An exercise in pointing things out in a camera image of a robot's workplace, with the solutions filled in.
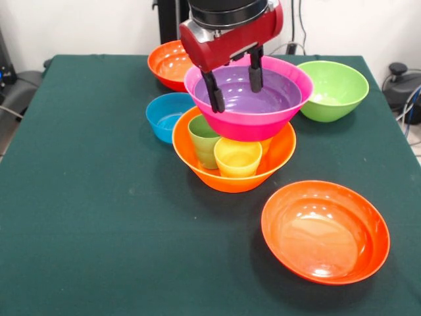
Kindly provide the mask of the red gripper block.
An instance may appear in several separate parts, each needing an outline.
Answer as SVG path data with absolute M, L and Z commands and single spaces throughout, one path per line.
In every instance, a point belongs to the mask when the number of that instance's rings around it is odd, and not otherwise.
M 223 113 L 223 94 L 212 70 L 248 50 L 251 90 L 259 93 L 263 45 L 282 29 L 282 5 L 279 1 L 189 1 L 188 5 L 189 18 L 179 25 L 181 41 L 193 64 L 201 69 L 212 111 Z

